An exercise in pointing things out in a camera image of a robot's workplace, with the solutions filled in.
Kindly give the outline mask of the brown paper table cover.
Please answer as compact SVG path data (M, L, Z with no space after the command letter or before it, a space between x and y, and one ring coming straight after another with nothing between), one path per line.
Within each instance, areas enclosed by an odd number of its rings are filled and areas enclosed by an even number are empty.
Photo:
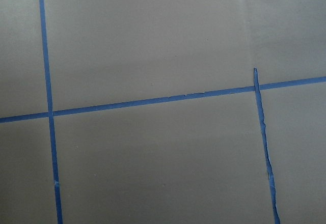
M325 223L325 0L1 0L1 223Z

